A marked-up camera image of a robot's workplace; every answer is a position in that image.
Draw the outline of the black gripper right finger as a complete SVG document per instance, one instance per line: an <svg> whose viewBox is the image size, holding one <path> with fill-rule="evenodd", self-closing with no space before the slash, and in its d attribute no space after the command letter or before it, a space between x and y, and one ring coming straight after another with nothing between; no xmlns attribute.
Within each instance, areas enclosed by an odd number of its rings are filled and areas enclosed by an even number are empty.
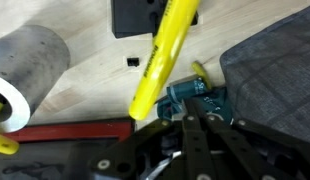
<svg viewBox="0 0 310 180"><path fill-rule="evenodd" d="M250 179L310 180L309 142L246 119L226 124L210 113L200 120Z"/></svg>

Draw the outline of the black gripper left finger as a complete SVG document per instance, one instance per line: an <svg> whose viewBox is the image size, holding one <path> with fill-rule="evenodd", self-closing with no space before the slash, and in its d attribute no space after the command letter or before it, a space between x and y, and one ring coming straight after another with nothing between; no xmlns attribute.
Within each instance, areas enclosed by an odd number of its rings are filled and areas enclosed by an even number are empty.
<svg viewBox="0 0 310 180"><path fill-rule="evenodd" d="M205 112L185 100L186 113L168 121L156 119L121 142L98 153L89 164L91 180L146 180L163 162L156 180L211 180L215 176Z"/></svg>

